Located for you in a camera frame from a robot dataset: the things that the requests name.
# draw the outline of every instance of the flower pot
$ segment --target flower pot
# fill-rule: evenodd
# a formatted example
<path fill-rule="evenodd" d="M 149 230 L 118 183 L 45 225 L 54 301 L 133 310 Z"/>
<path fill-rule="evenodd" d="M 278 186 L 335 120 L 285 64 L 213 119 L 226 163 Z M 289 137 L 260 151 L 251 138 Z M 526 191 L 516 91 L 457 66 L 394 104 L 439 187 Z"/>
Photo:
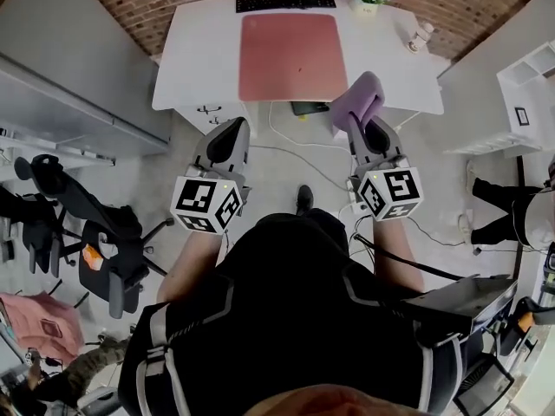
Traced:
<path fill-rule="evenodd" d="M 362 0 L 350 0 L 350 8 L 359 16 L 373 17 L 377 14 L 379 4 L 365 3 Z"/>

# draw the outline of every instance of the purple cloth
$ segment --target purple cloth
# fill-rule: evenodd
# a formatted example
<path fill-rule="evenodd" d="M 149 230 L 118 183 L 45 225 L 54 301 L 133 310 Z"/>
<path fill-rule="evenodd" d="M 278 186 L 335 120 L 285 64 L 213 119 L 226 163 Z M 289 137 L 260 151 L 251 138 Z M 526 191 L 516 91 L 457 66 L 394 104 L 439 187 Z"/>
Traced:
<path fill-rule="evenodd" d="M 330 115 L 334 127 L 347 131 L 349 112 L 353 112 L 362 123 L 362 129 L 368 125 L 383 106 L 385 96 L 382 84 L 374 73 L 366 71 L 356 79 L 345 94 L 330 104 Z"/>

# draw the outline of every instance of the white sneaker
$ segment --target white sneaker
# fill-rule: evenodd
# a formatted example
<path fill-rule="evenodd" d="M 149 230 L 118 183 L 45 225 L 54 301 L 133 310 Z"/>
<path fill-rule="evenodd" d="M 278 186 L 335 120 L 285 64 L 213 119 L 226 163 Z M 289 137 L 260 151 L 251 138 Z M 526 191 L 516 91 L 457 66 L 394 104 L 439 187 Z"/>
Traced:
<path fill-rule="evenodd" d="M 458 220 L 459 231 L 462 235 L 465 244 L 470 245 L 471 236 L 472 236 L 472 227 L 470 226 L 470 221 L 468 220 L 468 216 L 466 214 L 461 214 Z"/>
<path fill-rule="evenodd" d="M 467 162 L 467 192 L 472 194 L 472 189 L 474 188 L 474 182 L 476 181 L 476 171 L 474 170 L 474 162 L 469 160 Z"/>

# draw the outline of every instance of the white bottle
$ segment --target white bottle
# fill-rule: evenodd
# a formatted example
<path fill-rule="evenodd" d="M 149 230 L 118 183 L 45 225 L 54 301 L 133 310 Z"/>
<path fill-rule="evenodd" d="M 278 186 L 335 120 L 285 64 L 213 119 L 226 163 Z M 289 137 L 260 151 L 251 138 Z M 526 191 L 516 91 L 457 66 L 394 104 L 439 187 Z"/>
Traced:
<path fill-rule="evenodd" d="M 433 32 L 434 27 L 430 23 L 424 23 L 422 26 L 419 26 L 416 30 L 415 36 L 407 44 L 408 50 L 415 54 L 418 53 L 422 46 L 428 43 L 430 38 L 432 38 Z"/>

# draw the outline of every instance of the desk drawer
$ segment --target desk drawer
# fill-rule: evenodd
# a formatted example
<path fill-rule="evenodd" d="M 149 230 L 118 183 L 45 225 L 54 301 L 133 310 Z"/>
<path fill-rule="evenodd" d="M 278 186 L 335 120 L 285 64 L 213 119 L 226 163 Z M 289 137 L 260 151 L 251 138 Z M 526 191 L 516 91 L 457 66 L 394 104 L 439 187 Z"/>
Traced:
<path fill-rule="evenodd" d="M 236 117 L 245 117 L 252 126 L 243 103 L 210 103 L 197 107 L 176 107 L 175 110 L 203 134 L 210 133 L 217 125 Z"/>

